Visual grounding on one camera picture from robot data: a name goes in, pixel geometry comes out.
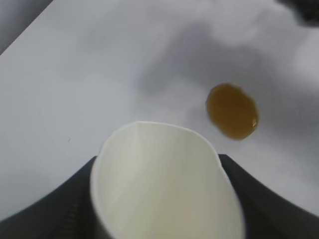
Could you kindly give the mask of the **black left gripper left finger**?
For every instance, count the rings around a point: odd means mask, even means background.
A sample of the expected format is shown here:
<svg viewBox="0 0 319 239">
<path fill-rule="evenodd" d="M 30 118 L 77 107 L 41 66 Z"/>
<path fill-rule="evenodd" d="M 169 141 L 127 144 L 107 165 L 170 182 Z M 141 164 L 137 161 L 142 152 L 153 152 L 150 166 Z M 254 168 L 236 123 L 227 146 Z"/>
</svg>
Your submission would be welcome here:
<svg viewBox="0 0 319 239">
<path fill-rule="evenodd" d="M 95 158 L 57 189 L 0 223 L 2 239 L 107 239 L 90 197 Z"/>
</svg>

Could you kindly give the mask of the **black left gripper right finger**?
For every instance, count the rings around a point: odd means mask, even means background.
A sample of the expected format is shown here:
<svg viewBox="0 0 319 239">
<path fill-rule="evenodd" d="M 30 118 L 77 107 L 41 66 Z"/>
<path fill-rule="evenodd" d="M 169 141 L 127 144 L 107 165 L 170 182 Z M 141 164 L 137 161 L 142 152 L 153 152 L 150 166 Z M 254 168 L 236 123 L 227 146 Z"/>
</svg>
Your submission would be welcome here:
<svg viewBox="0 0 319 239">
<path fill-rule="evenodd" d="M 219 159 L 244 212 L 247 239 L 317 239 L 319 218 L 282 198 L 226 154 Z"/>
</svg>

